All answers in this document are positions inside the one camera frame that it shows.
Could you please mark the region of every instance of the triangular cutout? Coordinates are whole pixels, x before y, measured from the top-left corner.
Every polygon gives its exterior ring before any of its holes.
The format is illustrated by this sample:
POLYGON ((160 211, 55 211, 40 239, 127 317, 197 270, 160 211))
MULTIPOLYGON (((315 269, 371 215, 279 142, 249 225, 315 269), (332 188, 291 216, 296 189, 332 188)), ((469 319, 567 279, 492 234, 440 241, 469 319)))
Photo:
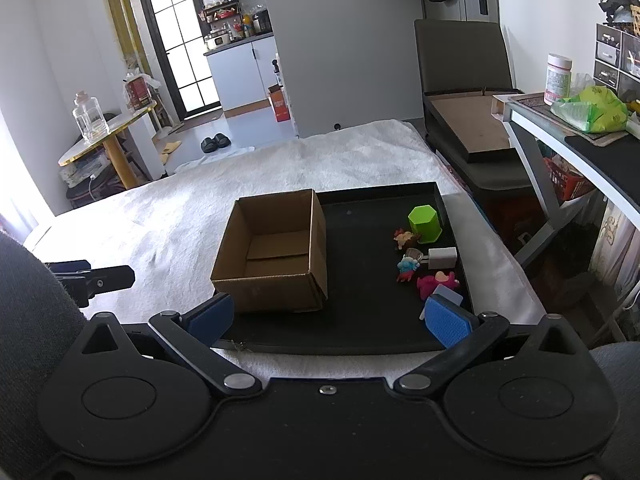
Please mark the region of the triangular cutout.
POLYGON ((88 343, 84 346, 82 353, 97 354, 100 352, 111 352, 117 349, 118 345, 113 335, 111 335, 109 325, 103 324, 98 325, 98 328, 95 329, 88 343))
POLYGON ((562 331, 555 326, 551 327, 540 344, 540 350, 543 352, 554 352, 556 354, 575 354, 575 349, 570 341, 568 341, 562 331))

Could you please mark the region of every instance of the white bottle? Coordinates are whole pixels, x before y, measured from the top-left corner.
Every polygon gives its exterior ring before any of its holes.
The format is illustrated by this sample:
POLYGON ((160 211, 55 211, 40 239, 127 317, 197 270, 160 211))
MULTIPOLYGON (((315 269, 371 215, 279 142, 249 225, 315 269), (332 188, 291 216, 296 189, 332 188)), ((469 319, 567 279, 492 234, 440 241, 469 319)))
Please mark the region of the white bottle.
POLYGON ((105 136, 108 130, 107 121, 104 120, 98 99, 89 97, 82 90, 76 94, 76 108, 73 114, 80 132, 87 142, 93 142, 105 136))
POLYGON ((545 103, 551 106, 554 102, 569 97, 571 89, 571 68, 573 61, 558 54, 549 54, 546 62, 545 103))

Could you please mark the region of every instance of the white blanket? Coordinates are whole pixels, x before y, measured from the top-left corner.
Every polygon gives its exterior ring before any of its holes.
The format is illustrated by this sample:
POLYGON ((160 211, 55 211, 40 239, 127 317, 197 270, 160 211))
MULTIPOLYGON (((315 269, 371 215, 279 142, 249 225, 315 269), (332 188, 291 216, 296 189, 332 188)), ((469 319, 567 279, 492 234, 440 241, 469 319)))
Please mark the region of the white blanket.
MULTIPOLYGON (((495 310, 513 323, 537 323, 545 311, 522 268, 415 129, 399 121, 295 139, 176 174, 65 213, 48 230, 32 233, 25 246, 44 262, 131 266, 134 286, 99 294, 84 313, 109 310, 122 323, 144 322, 161 310, 184 312, 211 297, 211 269, 238 197, 429 181, 443 195, 476 313, 495 310)), ((223 354, 262 378, 392 378, 424 360, 424 354, 223 354)))

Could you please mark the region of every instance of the white curtain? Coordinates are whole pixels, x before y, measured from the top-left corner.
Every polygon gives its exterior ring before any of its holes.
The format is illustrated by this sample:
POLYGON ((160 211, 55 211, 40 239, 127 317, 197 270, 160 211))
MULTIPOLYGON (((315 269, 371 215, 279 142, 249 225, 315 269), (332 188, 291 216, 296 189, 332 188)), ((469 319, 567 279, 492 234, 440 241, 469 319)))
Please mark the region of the white curtain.
POLYGON ((2 110, 0 155, 0 229, 23 243, 38 224, 50 221, 53 213, 20 158, 2 110))
POLYGON ((589 270, 622 298, 638 280, 640 233, 611 201, 602 219, 589 270))

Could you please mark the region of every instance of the white cabinet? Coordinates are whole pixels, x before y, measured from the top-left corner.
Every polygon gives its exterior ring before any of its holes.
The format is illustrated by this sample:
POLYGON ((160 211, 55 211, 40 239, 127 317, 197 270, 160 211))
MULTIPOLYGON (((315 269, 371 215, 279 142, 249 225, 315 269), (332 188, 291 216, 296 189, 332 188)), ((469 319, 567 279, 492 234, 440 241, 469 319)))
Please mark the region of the white cabinet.
POLYGON ((276 59, 276 40, 271 36, 270 38, 254 41, 252 45, 254 46, 255 60, 258 63, 264 93, 269 95, 269 87, 278 84, 272 63, 276 59))
POLYGON ((207 61, 225 110, 267 98, 251 43, 209 54, 207 61))

